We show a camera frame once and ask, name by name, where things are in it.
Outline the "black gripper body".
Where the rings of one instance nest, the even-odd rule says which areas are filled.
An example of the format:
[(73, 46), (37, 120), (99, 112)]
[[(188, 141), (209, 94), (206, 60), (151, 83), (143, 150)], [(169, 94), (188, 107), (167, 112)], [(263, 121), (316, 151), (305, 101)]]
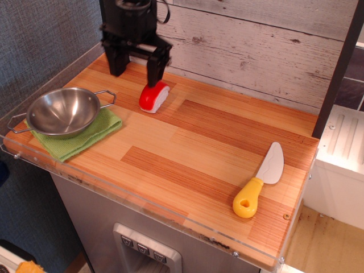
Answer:
[(101, 25), (102, 45), (123, 48), (129, 55), (148, 59), (157, 48), (172, 46), (157, 36), (156, 11), (121, 11)]

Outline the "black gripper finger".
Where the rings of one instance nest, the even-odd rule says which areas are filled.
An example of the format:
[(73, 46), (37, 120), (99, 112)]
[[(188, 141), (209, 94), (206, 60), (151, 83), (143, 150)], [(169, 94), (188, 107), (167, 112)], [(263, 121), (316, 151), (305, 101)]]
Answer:
[(163, 78), (164, 70), (170, 62), (170, 49), (157, 48), (147, 60), (148, 87), (153, 88)]
[(114, 76), (120, 76), (130, 62), (128, 52), (120, 47), (105, 46), (105, 53), (109, 62), (110, 73)]

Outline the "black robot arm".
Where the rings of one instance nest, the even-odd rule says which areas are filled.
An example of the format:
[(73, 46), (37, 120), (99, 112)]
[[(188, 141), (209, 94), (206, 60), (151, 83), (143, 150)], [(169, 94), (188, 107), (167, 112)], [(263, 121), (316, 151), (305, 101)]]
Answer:
[(101, 43), (109, 62), (110, 73), (120, 76), (130, 56), (147, 61), (147, 86), (153, 88), (162, 80), (170, 61), (172, 45), (156, 33), (157, 1), (100, 1), (102, 24)]

